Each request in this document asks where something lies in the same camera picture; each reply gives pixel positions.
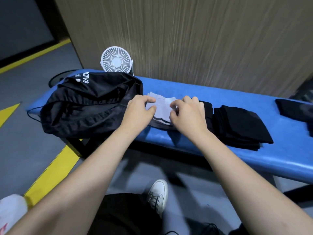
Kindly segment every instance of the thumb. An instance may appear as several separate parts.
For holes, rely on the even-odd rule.
[[[173,124],[175,124],[177,118],[178,118],[178,116],[177,116],[176,112],[172,110],[172,111],[170,112],[170,120],[171,120],[171,122],[172,122]]]
[[[154,106],[151,106],[149,108],[149,110],[147,110],[150,114],[151,114],[151,118],[154,116],[154,114],[156,113],[156,109],[157,107],[154,105]]]

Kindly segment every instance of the blue bench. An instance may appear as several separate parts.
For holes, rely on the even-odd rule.
[[[69,76],[85,71],[103,72],[84,69],[72,72]],[[143,82],[144,94],[152,91],[165,97],[197,96],[199,100],[211,102],[213,107],[220,107],[221,105],[236,106],[257,113],[268,128],[274,144],[264,143],[257,152],[229,148],[256,170],[309,184],[313,183],[313,138],[309,136],[305,123],[279,114],[274,102],[276,97],[145,77],[138,78]],[[30,110],[29,113],[39,115],[40,106],[46,103],[56,88],[57,86],[54,86],[31,104],[27,108],[27,110]],[[191,153],[194,157],[202,156],[199,150],[178,132],[168,132],[148,126],[136,139]]]

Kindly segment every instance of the wall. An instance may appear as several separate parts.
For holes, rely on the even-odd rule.
[[[56,0],[85,68],[289,97],[313,71],[313,0]]]
[[[0,0],[0,60],[53,41],[34,0]]]

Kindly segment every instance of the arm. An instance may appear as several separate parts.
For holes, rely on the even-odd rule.
[[[8,235],[87,234],[123,154],[156,111],[155,106],[145,109],[147,101],[155,99],[135,96],[128,103],[121,126],[18,221]]]
[[[207,130],[204,106],[186,96],[171,121],[203,153],[249,233],[312,234],[313,219]]]

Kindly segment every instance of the hand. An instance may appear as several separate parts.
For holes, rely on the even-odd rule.
[[[145,103],[155,101],[154,97],[148,95],[135,95],[128,102],[121,127],[131,131],[135,137],[140,134],[148,126],[157,109],[156,106],[151,106],[149,110],[146,110]]]
[[[204,104],[199,102],[197,97],[192,99],[185,96],[182,100],[175,100],[170,104],[173,108],[177,106],[177,113],[171,111],[170,120],[175,127],[185,135],[189,140],[196,140],[201,137],[202,132],[207,132],[207,123],[205,121]]]

